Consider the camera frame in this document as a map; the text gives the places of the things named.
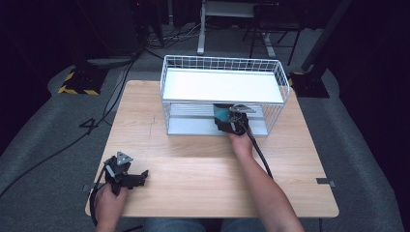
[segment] cable cord on floor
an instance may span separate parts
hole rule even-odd
[[[132,65],[135,63],[135,61],[138,59],[139,54],[136,54],[133,57],[132,62],[128,65],[127,67],[127,71],[125,74],[125,77],[127,77],[128,73],[130,72],[130,69],[132,67]],[[123,84],[121,86],[121,91],[124,89],[126,81],[123,81]],[[72,143],[70,143],[69,145],[65,146],[64,148],[60,149],[59,151],[55,152],[54,154],[46,157],[45,159],[41,160],[40,162],[36,163],[35,165],[33,165],[32,167],[30,167],[29,169],[27,169],[26,171],[24,171],[23,173],[21,173],[20,175],[18,175],[11,183],[9,183],[4,189],[3,191],[0,193],[0,199],[4,196],[4,194],[6,194],[6,192],[15,184],[17,183],[21,178],[23,178],[25,175],[27,175],[28,173],[30,173],[32,170],[34,170],[35,168],[37,168],[38,166],[40,166],[41,164],[45,163],[48,160],[51,160],[52,158],[56,157],[57,155],[63,153],[64,151],[66,151],[67,149],[69,149],[70,147],[72,147],[74,144],[76,144],[77,142],[79,142],[81,139],[83,139],[86,135],[90,134],[91,131],[93,131],[95,128],[98,127],[98,125],[106,118],[106,116],[112,111],[112,109],[114,108],[114,105],[111,105],[111,107],[108,109],[108,111],[102,116],[102,118],[97,122],[97,124],[95,124],[93,127],[91,127],[88,131],[86,131],[85,133],[83,133],[79,138],[77,138],[76,140],[74,140]]]

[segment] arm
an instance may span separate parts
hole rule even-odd
[[[253,203],[267,231],[304,231],[302,224],[280,186],[252,157],[252,143],[247,134],[229,133],[232,149]]]
[[[123,213],[127,200],[127,188],[121,188],[118,196],[111,191],[111,184],[104,185],[96,196],[95,208],[98,221],[96,232],[113,232]]]

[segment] hazard tape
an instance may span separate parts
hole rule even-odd
[[[66,94],[85,94],[85,95],[99,95],[101,93],[101,86],[92,87],[93,89],[89,88],[82,88],[82,86],[74,86],[75,80],[75,69],[72,69],[70,73],[67,75],[66,80],[58,90],[59,94],[66,93]]]

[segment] forearm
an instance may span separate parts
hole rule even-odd
[[[115,232],[116,224],[115,225],[106,225],[99,223],[96,227],[96,232]]]
[[[238,156],[256,211],[267,231],[304,231],[286,195],[256,160]]]

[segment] dark curtain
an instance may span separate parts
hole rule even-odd
[[[187,23],[199,23],[201,7],[201,0],[172,0],[174,26],[183,27]]]

